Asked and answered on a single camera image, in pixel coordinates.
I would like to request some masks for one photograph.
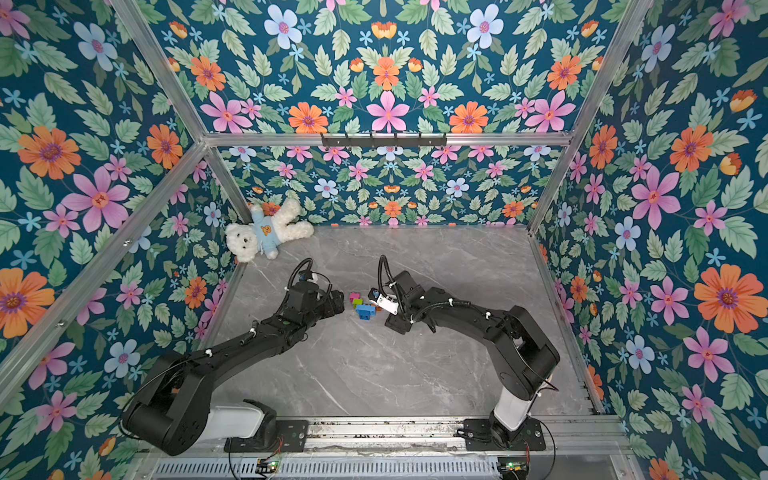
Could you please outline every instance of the light blue flower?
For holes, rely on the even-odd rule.
[[[405,33],[403,33],[402,31],[397,32],[397,42],[401,44],[403,47],[406,46],[406,42],[411,40],[411,38],[408,36],[409,33],[410,31],[406,31]]]
[[[27,103],[24,98],[20,97],[22,93],[18,90],[10,91],[3,87],[2,91],[4,94],[8,95],[8,97],[5,97],[5,103],[7,104],[13,103],[16,108],[20,108],[21,104]]]
[[[20,265],[22,270],[26,270],[29,265],[38,262],[32,258],[32,255],[34,254],[34,250],[29,250],[27,253],[22,253],[21,250],[13,250],[13,256],[16,257],[16,260],[11,262],[11,266]]]
[[[26,225],[26,230],[31,232],[33,228],[40,228],[40,224],[38,223],[40,220],[42,220],[42,217],[33,217],[32,212],[27,212],[27,217],[18,219],[18,224]]]
[[[720,249],[717,248],[717,247],[714,247],[712,249],[712,253],[707,252],[705,254],[705,256],[708,259],[710,259],[710,261],[707,262],[707,265],[712,265],[714,263],[715,265],[717,265],[719,267],[720,266],[720,262],[725,260],[725,256],[724,255],[720,255]]]
[[[763,118],[763,114],[755,115],[754,113],[755,113],[755,109],[750,108],[749,110],[746,111],[746,117],[736,120],[736,123],[741,124],[741,127],[739,127],[739,131],[742,131],[747,127],[749,127],[750,130],[755,128],[755,120],[759,120]]]

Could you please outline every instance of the marble floor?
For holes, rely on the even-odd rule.
[[[376,284],[379,255],[392,274],[409,270],[425,289],[440,286],[489,308],[521,305],[558,349],[561,361],[534,415],[588,414],[591,404],[568,358],[535,258],[522,228],[317,228],[280,246],[275,260],[248,266],[217,343],[241,334],[274,312],[300,260],[335,289],[367,293]],[[281,416],[487,415],[502,390],[488,352],[449,329],[417,323],[407,335],[386,327],[384,312],[369,322],[350,308],[309,330],[306,342],[257,363],[214,392],[215,402],[256,399]]]

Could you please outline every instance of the pink flower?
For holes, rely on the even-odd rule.
[[[671,195],[664,195],[671,192],[676,186],[677,181],[680,179],[680,174],[673,172],[668,174],[659,183],[659,169],[651,167],[648,169],[647,184],[635,185],[632,187],[632,195],[638,200],[642,200],[632,212],[632,217],[635,220],[645,217],[648,214],[648,224],[651,228],[656,230],[661,225],[661,210],[664,210],[668,214],[673,214],[680,209],[680,202],[677,198]]]
[[[321,151],[327,152],[323,155],[323,160],[331,161],[336,165],[340,165],[342,158],[349,158],[349,152],[344,151],[344,147],[320,147]]]
[[[69,237],[69,230],[80,230],[80,225],[75,222],[78,218],[77,212],[67,212],[64,205],[57,205],[56,212],[43,212],[43,216],[51,222],[45,226],[49,232],[58,230],[58,234],[63,238]]]
[[[368,105],[366,110],[374,117],[379,117],[373,121],[371,130],[379,131],[386,127],[386,133],[392,133],[392,128],[403,131],[406,129],[406,123],[400,118],[408,113],[411,108],[406,104],[395,105],[395,95],[387,90],[382,93],[382,106]]]
[[[29,32],[22,23],[29,23],[29,17],[24,12],[13,9],[13,0],[0,0],[0,33],[9,37],[15,31],[29,39]]]
[[[293,169],[293,165],[288,164],[286,165],[285,162],[280,162],[279,167],[277,168],[277,171],[280,172],[281,177],[285,177],[288,180],[293,178],[294,175],[296,175],[296,171]]]
[[[507,169],[507,167],[505,167],[502,164],[502,161],[499,160],[495,164],[488,163],[488,170],[486,171],[486,173],[488,175],[490,175],[491,178],[500,177],[501,175],[504,174],[504,170],[506,170],[506,169]]]
[[[240,113],[241,114],[248,114],[248,118],[253,120],[254,118],[261,118],[261,105],[257,105],[253,103],[253,100],[250,98],[248,101],[240,101]]]
[[[431,6],[432,10],[434,10],[435,12],[437,12],[437,9],[440,8],[440,0],[419,0],[419,3],[421,3],[422,5]]]
[[[477,157],[477,161],[481,162],[485,160],[486,157],[490,158],[493,157],[493,146],[490,145],[475,145],[473,147],[470,147],[472,149],[471,152],[469,152],[469,157],[475,158]]]
[[[589,176],[589,185],[584,186],[584,191],[588,192],[587,203],[593,202],[595,205],[600,201],[600,196],[605,193],[605,186],[603,183],[603,174],[599,174],[595,177],[594,174]]]
[[[233,134],[243,133],[243,129],[240,127],[252,127],[253,122],[238,115],[242,108],[239,100],[230,100],[227,102],[227,106],[224,106],[224,100],[216,92],[211,92],[208,95],[210,103],[213,105],[202,105],[200,109],[209,117],[214,117],[214,128],[216,131],[225,131],[230,129]]]
[[[61,430],[61,426],[64,425],[64,419],[68,419],[78,412],[77,407],[70,407],[77,398],[77,393],[70,393],[65,398],[61,390],[56,390],[56,393],[51,397],[51,405],[41,405],[35,410],[37,416],[41,417],[37,432],[42,432],[49,425],[54,432]]]
[[[429,165],[427,167],[427,164],[422,162],[422,164],[416,168],[413,169],[413,171],[416,172],[416,178],[420,180],[426,180],[429,177],[434,177],[435,174],[432,172],[433,166]]]
[[[726,213],[728,213],[727,208],[720,207],[715,209],[715,201],[710,200],[706,210],[703,208],[696,209],[696,215],[700,218],[694,222],[694,227],[704,228],[704,233],[709,236],[712,234],[712,227],[715,227],[718,230],[725,228],[725,222],[723,222],[721,218],[723,218],[723,215]]]
[[[208,168],[208,162],[205,160],[201,160],[199,164],[195,165],[194,172],[192,172],[192,180],[194,180],[195,184],[199,184],[200,180],[207,180],[206,168]]]
[[[587,173],[587,168],[584,166],[585,163],[587,163],[587,154],[576,154],[571,164],[568,165],[571,168],[571,180],[575,180],[576,183],[581,181],[581,175]]]
[[[333,9],[336,8],[336,4],[339,5],[346,5],[346,0],[326,0],[326,7],[329,11],[333,12]]]
[[[515,116],[523,118],[528,118],[528,114],[532,114],[535,109],[536,102],[533,100],[528,100],[527,98],[523,98],[522,103],[515,105]]]
[[[345,105],[352,108],[352,104],[357,101],[357,98],[352,95],[352,88],[346,90],[344,87],[339,87],[339,93],[336,94],[336,100],[339,101],[340,107]]]
[[[181,202],[182,204],[185,204],[187,202],[187,197],[184,194],[188,192],[189,189],[190,188],[187,185],[184,185],[184,184],[179,185],[179,189],[176,190],[176,193],[170,196],[170,204],[175,205],[176,202]]]
[[[190,223],[190,221],[187,218],[184,218],[183,214],[172,215],[170,217],[170,221],[173,222],[173,225],[171,225],[170,229],[174,231],[179,237],[189,231],[189,227],[187,225]]]
[[[565,128],[565,122],[561,117],[570,114],[575,108],[574,104],[565,104],[565,90],[560,90],[554,97],[552,102],[549,103],[546,100],[538,99],[535,104],[536,111],[539,115],[531,115],[531,117],[525,121],[525,124],[529,127],[538,125],[536,129],[539,133],[549,131],[549,127],[552,127],[553,131],[561,131]]]
[[[584,231],[590,235],[594,235],[594,232],[598,231],[598,219],[592,212],[584,219]]]
[[[702,418],[708,422],[715,421],[715,416],[710,412],[710,409],[715,406],[715,402],[710,397],[702,398],[701,387],[694,385],[693,391],[691,391],[685,386],[683,387],[683,395],[686,396],[686,399],[682,401],[683,407],[694,411],[696,423],[701,423]]]
[[[714,382],[717,380],[717,370],[720,369],[723,373],[733,373],[733,365],[720,356],[721,353],[725,353],[728,350],[728,341],[725,339],[715,339],[710,344],[710,334],[707,331],[699,327],[696,330],[696,340],[688,337],[683,339],[683,343],[691,352],[695,352],[688,357],[688,366],[691,368],[699,368],[704,365],[704,374],[710,380]]]
[[[626,305],[629,303],[629,306],[634,308],[637,305],[637,302],[643,299],[643,296],[640,295],[637,291],[640,289],[640,284],[631,282],[629,279],[624,279],[624,286],[619,287],[619,292],[624,296],[621,299],[621,302]]]
[[[123,303],[124,310],[128,310],[131,308],[132,303],[134,305],[139,304],[139,295],[144,292],[144,289],[139,288],[136,282],[131,282],[131,285],[126,285],[125,283],[120,285],[120,291],[122,293],[118,295],[116,300]]]
[[[723,32],[723,37],[730,37],[733,33],[733,27],[746,14],[750,12],[750,7],[744,5],[744,0],[723,0],[723,11],[710,17],[710,25],[715,28],[710,32],[710,40]]]
[[[349,177],[354,178],[357,181],[360,181],[363,178],[368,178],[368,174],[366,173],[367,171],[368,169],[362,166],[358,161],[354,167],[349,168]]]
[[[94,174],[96,185],[84,175],[72,175],[74,184],[85,194],[69,194],[64,197],[61,204],[77,212],[88,209],[83,217],[83,227],[86,232],[93,232],[101,227],[101,218],[112,228],[120,228],[128,218],[128,210],[118,204],[119,200],[128,198],[130,190],[124,185],[109,187],[109,173],[107,169],[99,167]]]
[[[589,331],[589,329],[586,326],[579,327],[579,334],[578,337],[581,339],[583,344],[589,345],[589,342],[592,341],[592,332]]]
[[[455,152],[459,151],[459,149],[461,149],[461,147],[458,145],[446,145],[443,148],[435,149],[435,151],[432,152],[432,158],[439,158],[440,164],[445,165],[448,160],[455,161],[458,158],[458,155]]]
[[[29,387],[36,390],[45,381],[45,377],[48,376],[48,372],[51,375],[64,375],[67,372],[67,363],[64,360],[59,360],[62,356],[67,356],[72,353],[74,343],[67,342],[57,346],[51,352],[43,357],[37,368],[29,377]]]
[[[103,299],[104,295],[106,294],[107,289],[104,287],[100,286],[96,289],[96,292],[91,297],[91,301],[88,302],[88,305],[86,305],[84,309],[80,310],[80,313],[78,313],[78,323],[80,325],[85,325],[88,323],[92,313],[95,313],[96,315],[101,315],[104,313],[104,304],[102,302],[98,302],[98,300]]]
[[[658,285],[651,285],[650,292],[658,299],[651,305],[650,309],[656,313],[664,311],[664,321],[667,325],[672,325],[674,322],[675,313],[680,318],[688,318],[688,309],[683,306],[682,302],[688,298],[688,290],[684,288],[677,288],[672,290],[672,279],[666,277],[661,284],[664,289]]]
[[[109,176],[112,180],[117,180],[119,178],[121,182],[125,183],[128,180],[126,175],[134,173],[133,170],[125,166],[125,163],[124,158],[118,160],[114,155],[110,155],[109,163],[104,164],[104,168],[112,172]]]
[[[421,101],[424,104],[424,108],[427,108],[428,106],[437,105],[437,100],[440,98],[440,94],[435,91],[435,87],[429,87],[429,90],[426,88],[422,88],[422,96],[419,97],[419,101]]]
[[[648,175],[646,172],[648,172],[648,169],[650,169],[650,167],[651,165],[650,165],[650,162],[648,161],[647,155],[643,155],[640,158],[635,157],[634,167],[632,167],[629,170],[629,173],[634,175],[634,178],[632,180],[637,181],[641,178],[645,180],[645,177],[647,177]]]
[[[288,149],[288,158],[296,158],[300,164],[303,164],[305,159],[312,158],[309,147],[286,147]]]

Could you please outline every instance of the orange flower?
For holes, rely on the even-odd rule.
[[[47,282],[37,272],[24,278],[20,268],[0,270],[0,328],[5,338],[27,333],[27,323],[35,325],[45,313],[42,306],[53,303],[53,289],[43,288]]]
[[[600,388],[603,386],[603,380],[597,373],[595,373],[594,367],[592,365],[589,365],[587,370],[589,370],[589,375],[592,377],[592,384],[594,385],[594,389],[598,391],[598,398],[602,400],[603,397],[605,397],[605,392],[603,392],[603,389]]]
[[[384,90],[392,90],[392,87],[400,82],[397,76],[400,74],[400,67],[395,65],[395,61],[390,57],[381,57],[379,64],[373,67],[373,74],[376,75],[376,83]]]
[[[32,164],[29,170],[39,177],[47,174],[51,180],[61,180],[64,174],[74,172],[73,165],[80,164],[80,155],[75,153],[80,147],[58,128],[35,127],[35,135],[22,135],[18,144],[23,147],[18,156],[25,164]]]
[[[587,286],[584,285],[584,279],[580,276],[575,276],[571,281],[571,294],[579,303],[587,299]]]
[[[755,103],[755,100],[757,100],[757,95],[755,95],[754,91],[739,90],[730,99],[730,110],[731,111],[746,110],[751,104]]]
[[[768,300],[755,293],[763,291],[763,284],[754,273],[741,276],[741,268],[725,263],[718,273],[713,267],[701,274],[704,284],[697,283],[694,296],[703,303],[699,312],[705,320],[715,319],[715,328],[733,333],[736,323],[741,333],[757,329],[753,315],[768,316]]]
[[[115,441],[116,441],[116,437],[108,438],[104,443],[101,444],[101,447],[99,447],[98,454],[102,457],[105,457],[110,453],[112,453],[112,449],[114,448]]]
[[[594,33],[595,30],[598,29],[598,25],[600,23],[596,22],[595,20],[590,20],[589,22],[585,23],[583,27],[581,27],[581,36],[582,37],[588,37]]]
[[[187,37],[187,27],[183,26],[179,22],[171,22],[169,23],[170,29],[173,33],[175,33],[178,38],[186,38]]]
[[[614,159],[614,149],[619,140],[615,137],[616,129],[604,125],[592,138],[592,146],[589,147],[590,164],[599,170],[605,168]]]
[[[552,65],[552,71],[547,75],[549,88],[552,90],[565,90],[568,85],[576,81],[576,75],[581,73],[581,59],[565,55],[561,61]]]
[[[349,69],[351,71],[356,71],[358,73],[362,71],[363,67],[365,67],[365,65],[363,64],[362,59],[360,57],[355,58],[354,60],[352,60],[352,63],[349,64]]]
[[[522,202],[511,202],[510,204],[504,205],[504,216],[507,218],[515,218],[519,214],[523,213],[523,209],[525,209],[525,205],[523,205]]]
[[[728,154],[720,162],[720,171],[726,175],[738,175],[741,172],[741,165],[741,156],[739,154]]]
[[[183,151],[179,145],[179,137],[176,132],[170,131],[167,125],[152,125],[149,129],[151,137],[147,137],[147,146],[153,150],[152,158],[155,162],[163,164],[163,168],[170,170],[179,162]]]
[[[384,213],[394,218],[402,213],[402,207],[397,202],[389,202],[384,206]]]
[[[320,107],[305,101],[299,102],[299,107],[291,107],[291,118],[288,119],[290,126],[296,128],[298,134],[325,134],[328,132],[328,118],[322,115]]]
[[[205,294],[208,293],[208,287],[205,286],[205,280],[201,277],[197,277],[190,281],[190,285],[184,293],[187,295],[184,302],[190,308],[197,308],[201,305],[203,300],[205,300]]]
[[[672,143],[674,153],[670,155],[670,162],[676,165],[675,170],[683,173],[686,168],[688,171],[699,169],[699,162],[705,161],[712,149],[709,146],[714,143],[714,136],[711,133],[705,134],[707,127],[698,125],[696,130],[686,128],[680,136]]]
[[[227,78],[221,73],[221,67],[211,62],[208,57],[192,59],[192,75],[197,76],[197,83],[205,85],[210,91],[223,90]]]
[[[422,61],[418,58],[411,58],[408,60],[408,69],[412,71],[413,73],[416,73],[417,71],[421,71],[423,68]]]
[[[485,107],[478,107],[478,102],[467,102],[467,106],[456,107],[456,115],[451,115],[449,123],[453,125],[451,132],[455,134],[479,134],[482,128],[488,124]]]
[[[392,38],[397,33],[397,24],[392,22],[376,22],[371,24],[371,31],[376,38]]]
[[[674,470],[664,460],[656,459],[650,461],[650,477],[653,480],[680,480]]]
[[[280,205],[276,205],[272,202],[264,202],[261,204],[261,210],[264,210],[264,215],[272,217],[274,214],[280,211]]]

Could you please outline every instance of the small blue flower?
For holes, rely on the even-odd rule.
[[[710,261],[707,262],[707,265],[712,265],[714,263],[715,265],[717,265],[719,267],[720,266],[720,262],[725,260],[725,256],[724,255],[720,255],[720,249],[717,248],[717,247],[714,247],[712,249],[712,253],[707,252],[705,254],[705,256],[708,259],[710,259]]]
[[[360,30],[360,41],[365,46],[368,46],[369,43],[373,43],[373,40],[371,39],[371,32]]]
[[[403,47],[406,46],[406,42],[411,40],[411,38],[408,36],[409,33],[410,31],[406,31],[405,33],[402,31],[397,32],[397,42]]]
[[[115,140],[114,143],[110,145],[110,147],[112,148],[112,151],[114,152],[115,155],[117,154],[122,155],[123,153],[125,153],[125,146],[120,145],[119,140]]]
[[[74,470],[74,468],[78,466],[78,463],[83,461],[83,459],[80,458],[80,455],[83,455],[83,451],[82,450],[80,452],[77,452],[77,453],[70,452],[69,453],[69,462],[64,464],[64,468],[69,468],[70,470]]]
[[[88,363],[87,360],[83,360],[83,356],[80,355],[77,360],[72,360],[69,363],[69,366],[72,368],[72,373],[80,373],[83,371],[83,367],[85,364]]]
[[[29,265],[38,262],[32,258],[32,255],[34,254],[34,250],[29,250],[27,253],[22,253],[21,250],[13,250],[13,256],[16,257],[16,260],[11,262],[11,266],[20,265],[22,270],[26,270]]]
[[[299,24],[296,26],[296,28],[301,30],[304,35],[308,35],[310,33],[310,30],[312,29],[312,22],[307,23],[302,18],[301,20],[299,20]]]
[[[10,91],[3,87],[2,91],[4,94],[8,95],[8,97],[5,98],[5,103],[7,104],[13,103],[16,108],[20,108],[21,104],[27,103],[24,98],[20,97],[22,93],[18,90]]]
[[[27,212],[27,217],[18,219],[18,224],[26,225],[26,230],[31,232],[33,228],[40,228],[40,224],[38,223],[40,220],[42,220],[42,217],[33,217],[32,212]]]
[[[746,111],[746,117],[736,120],[736,123],[741,124],[741,127],[739,127],[739,131],[743,131],[747,127],[749,127],[750,130],[755,128],[755,120],[759,120],[763,118],[763,114],[755,115],[754,113],[755,113],[755,109],[750,108],[749,110]]]
[[[466,18],[464,18],[461,23],[456,22],[456,30],[458,30],[458,33],[462,35],[464,35],[470,28],[472,28],[472,26],[467,23]]]

